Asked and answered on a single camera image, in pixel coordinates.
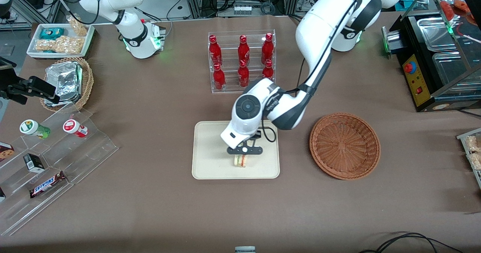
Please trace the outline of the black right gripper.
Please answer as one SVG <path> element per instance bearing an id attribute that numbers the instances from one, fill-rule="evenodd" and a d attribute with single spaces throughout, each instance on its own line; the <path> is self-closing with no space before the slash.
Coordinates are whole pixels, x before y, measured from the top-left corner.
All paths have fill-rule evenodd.
<path id="1" fill-rule="evenodd" d="M 58 104 L 60 97 L 56 95 L 56 87 L 48 82 L 31 76 L 29 79 L 16 77 L 11 84 L 8 85 L 9 100 L 27 100 L 27 97 L 39 97 L 48 101 L 48 104 Z"/>

